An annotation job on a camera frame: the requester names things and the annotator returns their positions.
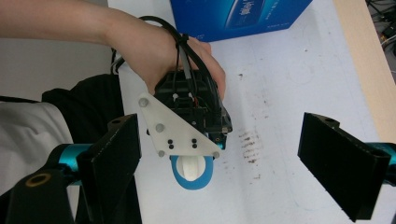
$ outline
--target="person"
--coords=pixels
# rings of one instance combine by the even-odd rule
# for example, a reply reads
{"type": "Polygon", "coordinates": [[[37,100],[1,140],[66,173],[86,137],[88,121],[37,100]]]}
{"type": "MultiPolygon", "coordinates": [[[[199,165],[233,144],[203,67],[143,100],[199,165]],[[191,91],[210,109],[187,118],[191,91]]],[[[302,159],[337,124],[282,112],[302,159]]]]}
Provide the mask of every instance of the person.
{"type": "MultiPolygon", "coordinates": [[[[175,40],[166,30],[114,8],[78,0],[0,0],[0,21],[0,37],[87,42],[116,49],[150,93],[177,64],[175,40]]],[[[207,66],[223,99],[225,73],[211,55],[210,45],[192,37],[188,44],[207,66]]],[[[43,165],[56,146],[94,143],[106,133],[106,124],[122,115],[120,83],[113,75],[90,77],[70,91],[44,92],[40,103],[1,103],[0,194],[43,165]]],[[[120,217],[112,223],[141,222],[135,211],[134,181],[126,195],[132,206],[120,203],[120,217]]],[[[76,219],[88,223],[84,200],[78,203],[82,204],[76,219]]]]}

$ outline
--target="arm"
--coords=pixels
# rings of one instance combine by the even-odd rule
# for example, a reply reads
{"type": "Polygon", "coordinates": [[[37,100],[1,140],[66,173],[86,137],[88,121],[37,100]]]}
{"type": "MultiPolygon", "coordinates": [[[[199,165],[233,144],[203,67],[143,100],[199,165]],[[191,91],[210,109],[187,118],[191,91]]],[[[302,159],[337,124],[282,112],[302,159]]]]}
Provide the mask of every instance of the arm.
{"type": "MultiPolygon", "coordinates": [[[[175,40],[163,28],[119,10],[77,0],[0,0],[0,37],[89,42],[116,49],[153,93],[176,66],[175,40]]],[[[221,98],[225,73],[211,56],[210,45],[191,38],[221,98]]]]}

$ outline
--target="blue box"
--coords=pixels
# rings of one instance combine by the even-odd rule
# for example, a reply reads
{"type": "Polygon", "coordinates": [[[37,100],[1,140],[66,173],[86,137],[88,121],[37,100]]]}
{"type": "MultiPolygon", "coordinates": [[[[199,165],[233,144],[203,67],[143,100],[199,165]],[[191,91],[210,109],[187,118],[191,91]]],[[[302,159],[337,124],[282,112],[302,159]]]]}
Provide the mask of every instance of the blue box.
{"type": "Polygon", "coordinates": [[[210,42],[288,29],[312,0],[171,0],[177,30],[210,42]]]}

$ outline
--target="white table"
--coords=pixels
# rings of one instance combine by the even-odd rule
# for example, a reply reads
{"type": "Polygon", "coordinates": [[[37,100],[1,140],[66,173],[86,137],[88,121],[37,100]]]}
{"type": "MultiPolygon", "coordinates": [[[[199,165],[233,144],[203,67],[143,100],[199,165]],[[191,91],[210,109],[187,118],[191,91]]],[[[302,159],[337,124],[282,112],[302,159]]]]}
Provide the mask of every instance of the white table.
{"type": "MultiPolygon", "coordinates": [[[[351,20],[339,19],[346,9],[340,9],[342,0],[334,2],[314,1],[289,30],[212,43],[227,73],[224,105],[233,132],[204,189],[183,189],[170,161],[157,156],[136,103],[144,83],[128,67],[121,68],[125,113],[140,118],[143,156],[135,177],[144,223],[352,223],[297,157],[304,112],[337,119],[341,128],[364,142],[396,142],[396,133],[386,129],[396,126],[386,114],[392,115],[396,106],[375,95],[386,90],[393,97],[391,85],[372,87],[380,78],[362,78],[364,66],[379,64],[384,76],[390,75],[389,69],[380,56],[375,56],[378,62],[364,61],[373,53],[353,51],[359,31],[346,31],[351,20]],[[390,108],[373,107],[378,102],[390,108]]],[[[347,2],[364,6],[362,1],[347,2]]],[[[154,15],[174,23],[169,1],[108,3],[137,17],[154,15]]],[[[390,223],[395,210],[396,190],[383,186],[372,220],[357,223],[390,223]]]]}

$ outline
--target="blue cardboard box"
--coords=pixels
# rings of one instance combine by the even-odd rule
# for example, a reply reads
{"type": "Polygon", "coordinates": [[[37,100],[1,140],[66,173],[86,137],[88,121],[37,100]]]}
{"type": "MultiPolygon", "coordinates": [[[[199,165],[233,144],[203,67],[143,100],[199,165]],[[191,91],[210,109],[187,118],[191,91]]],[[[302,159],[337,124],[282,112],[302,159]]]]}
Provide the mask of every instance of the blue cardboard box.
{"type": "Polygon", "coordinates": [[[177,30],[210,42],[288,29],[312,0],[171,0],[177,30]]]}

